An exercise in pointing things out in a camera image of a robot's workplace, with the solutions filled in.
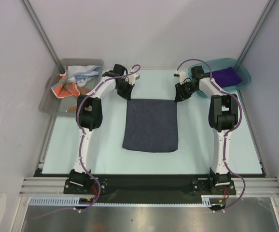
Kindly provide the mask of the dark blue-grey towel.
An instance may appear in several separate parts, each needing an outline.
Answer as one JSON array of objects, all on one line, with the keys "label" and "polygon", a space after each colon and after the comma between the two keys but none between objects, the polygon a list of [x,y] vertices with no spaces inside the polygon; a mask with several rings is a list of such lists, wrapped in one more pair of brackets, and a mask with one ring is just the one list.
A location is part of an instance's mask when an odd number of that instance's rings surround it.
[{"label": "dark blue-grey towel", "polygon": [[178,149],[177,103],[173,100],[131,99],[127,102],[122,147],[148,153]]}]

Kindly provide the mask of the purple microfiber towel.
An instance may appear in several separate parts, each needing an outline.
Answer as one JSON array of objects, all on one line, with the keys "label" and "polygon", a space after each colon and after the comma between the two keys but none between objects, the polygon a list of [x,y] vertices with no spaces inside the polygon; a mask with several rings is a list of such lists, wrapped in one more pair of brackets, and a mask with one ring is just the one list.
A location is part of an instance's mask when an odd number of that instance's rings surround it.
[{"label": "purple microfiber towel", "polygon": [[242,82],[241,77],[233,67],[213,71],[212,77],[222,88],[236,86]]}]

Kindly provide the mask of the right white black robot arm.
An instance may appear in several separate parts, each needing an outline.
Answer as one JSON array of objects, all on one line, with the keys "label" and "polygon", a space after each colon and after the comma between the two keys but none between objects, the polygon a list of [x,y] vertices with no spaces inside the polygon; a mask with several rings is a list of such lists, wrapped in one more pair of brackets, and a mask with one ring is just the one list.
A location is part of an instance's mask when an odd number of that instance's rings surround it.
[{"label": "right white black robot arm", "polygon": [[241,105],[236,95],[223,90],[212,77],[212,71],[205,74],[202,66],[192,68],[192,76],[176,70],[174,76],[179,79],[175,85],[175,102],[182,102],[201,91],[210,98],[208,122],[214,135],[213,161],[207,181],[194,181],[194,192],[221,195],[234,186],[229,170],[229,144],[232,132],[240,125]]}]

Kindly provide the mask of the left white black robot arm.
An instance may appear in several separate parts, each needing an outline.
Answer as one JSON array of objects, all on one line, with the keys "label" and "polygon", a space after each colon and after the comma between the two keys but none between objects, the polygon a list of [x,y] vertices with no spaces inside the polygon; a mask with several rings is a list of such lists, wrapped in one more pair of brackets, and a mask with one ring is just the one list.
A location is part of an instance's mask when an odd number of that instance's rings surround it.
[{"label": "left white black robot arm", "polygon": [[79,149],[73,169],[65,182],[65,194],[88,194],[91,189],[98,188],[100,182],[91,174],[89,163],[89,148],[93,135],[103,121],[102,100],[112,92],[125,100],[130,100],[135,81],[139,79],[140,65],[134,65],[130,70],[125,66],[115,64],[114,68],[102,75],[100,82],[86,95],[77,98],[76,123],[79,127]]}]

